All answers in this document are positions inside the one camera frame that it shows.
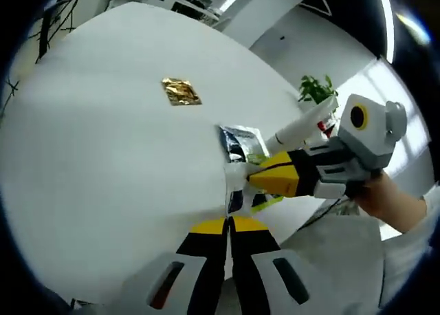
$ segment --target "white table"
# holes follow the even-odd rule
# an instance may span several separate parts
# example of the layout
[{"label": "white table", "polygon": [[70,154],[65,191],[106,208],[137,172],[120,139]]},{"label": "white table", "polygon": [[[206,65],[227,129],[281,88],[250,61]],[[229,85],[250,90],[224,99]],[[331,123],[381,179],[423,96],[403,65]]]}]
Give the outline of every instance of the white table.
[{"label": "white table", "polygon": [[[203,102],[173,107],[163,77]],[[224,214],[215,124],[269,138],[298,114],[296,91],[208,26],[128,3],[86,22],[35,67],[0,130],[12,233],[36,276],[64,298],[102,302],[193,224]],[[281,242],[321,204],[286,199],[258,215]]]}]

